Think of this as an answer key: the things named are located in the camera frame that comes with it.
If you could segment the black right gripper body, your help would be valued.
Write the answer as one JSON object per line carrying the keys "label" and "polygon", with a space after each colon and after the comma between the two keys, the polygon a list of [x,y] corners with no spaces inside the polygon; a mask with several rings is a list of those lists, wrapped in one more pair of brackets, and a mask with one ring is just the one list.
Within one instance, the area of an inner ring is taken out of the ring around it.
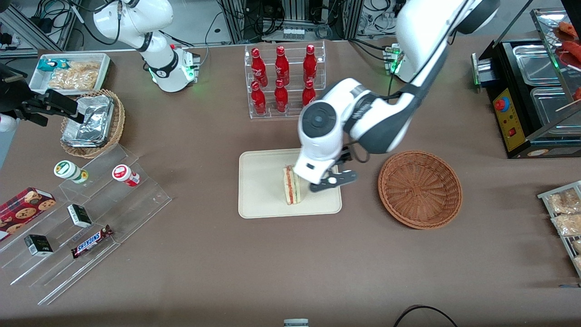
{"label": "black right gripper body", "polygon": [[13,112],[17,119],[29,121],[41,127],[46,127],[48,118],[43,116],[47,110],[46,96],[35,96],[30,99],[15,100]]}

